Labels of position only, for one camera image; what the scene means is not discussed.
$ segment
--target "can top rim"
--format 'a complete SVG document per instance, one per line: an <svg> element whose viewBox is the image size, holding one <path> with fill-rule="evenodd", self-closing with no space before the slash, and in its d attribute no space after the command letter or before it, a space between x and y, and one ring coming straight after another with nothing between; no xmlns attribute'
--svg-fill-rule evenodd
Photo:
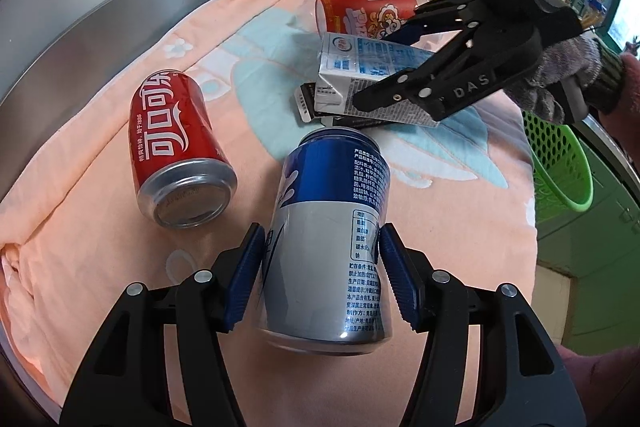
<svg viewBox="0 0 640 427"><path fill-rule="evenodd" d="M357 129L352 129L350 127L324 127L320 129L316 129L308 133L302 140L300 140L300 145L308 143L312 140L315 140L322 136L344 136L359 140L361 142L366 143L370 147L373 147L377 153L380 153L380 147L378 144L371 139L366 134L362 133Z"/></svg>

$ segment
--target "aluminum can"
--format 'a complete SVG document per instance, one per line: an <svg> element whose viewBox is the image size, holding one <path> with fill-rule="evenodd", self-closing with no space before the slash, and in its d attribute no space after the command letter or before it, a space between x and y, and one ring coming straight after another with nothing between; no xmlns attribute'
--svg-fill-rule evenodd
<svg viewBox="0 0 640 427"><path fill-rule="evenodd" d="M213 136L188 75L158 71L131 101L129 142L140 211L163 227L196 227L221 214L238 179Z"/></svg>
<svg viewBox="0 0 640 427"><path fill-rule="evenodd" d="M262 262L259 328L270 343L328 355L390 338L378 263L389 167L360 131L313 131L285 160Z"/></svg>

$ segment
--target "gloved hand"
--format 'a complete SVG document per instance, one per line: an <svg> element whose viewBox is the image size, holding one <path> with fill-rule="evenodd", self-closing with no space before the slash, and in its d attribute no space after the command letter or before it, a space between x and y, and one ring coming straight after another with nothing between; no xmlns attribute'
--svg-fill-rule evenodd
<svg viewBox="0 0 640 427"><path fill-rule="evenodd" d="M584 92L596 81L601 70L599 45L580 35L547 48L536 74L511 84L504 92L521 109L542 120L561 124L564 123L564 109L547 87L574 77Z"/></svg>

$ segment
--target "peach blanket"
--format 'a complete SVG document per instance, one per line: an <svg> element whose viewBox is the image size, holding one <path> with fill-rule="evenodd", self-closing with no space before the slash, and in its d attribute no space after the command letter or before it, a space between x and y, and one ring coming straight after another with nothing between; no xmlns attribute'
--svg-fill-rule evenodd
<svg viewBox="0 0 640 427"><path fill-rule="evenodd" d="M58 403L97 328L133 281L178 283L268 227L282 160L314 125L292 93L318 72L315 0L211 0L98 92L37 152L0 203L0 317L22 363ZM154 71L201 85L222 149L238 174L223 216L169 231L136 206L127 144L129 101ZM408 247L468 285L515 283L530 297L536 263L534 189L518 108L498 93L436 128L370 131L392 168L387 220ZM399 424L425 335L392 305L394 337L371 355L331 358L275 349L254 334L254 305L221 336L249 426ZM478 366L472 335L460 418ZM166 341L174 414L188 419L175 336Z"/></svg>

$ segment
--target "silver screw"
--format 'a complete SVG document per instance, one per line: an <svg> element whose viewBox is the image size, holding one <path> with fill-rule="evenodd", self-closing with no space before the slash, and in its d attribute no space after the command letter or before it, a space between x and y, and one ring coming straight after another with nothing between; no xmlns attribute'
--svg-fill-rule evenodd
<svg viewBox="0 0 640 427"><path fill-rule="evenodd" d="M431 275L431 278L435 282L439 282L441 284L446 284L451 280L449 272L445 272L444 270L436 270L435 272L433 272L433 275Z"/></svg>
<svg viewBox="0 0 640 427"><path fill-rule="evenodd" d="M500 291L507 297L515 297L518 294L518 289L513 284L503 284Z"/></svg>
<svg viewBox="0 0 640 427"><path fill-rule="evenodd" d="M144 288L142 287L142 284L140 284L139 282L134 282L133 284L127 286L127 294L134 297L136 295L140 295L143 289Z"/></svg>
<svg viewBox="0 0 640 427"><path fill-rule="evenodd" d="M209 270L200 270L193 276L196 282L209 282L213 274Z"/></svg>

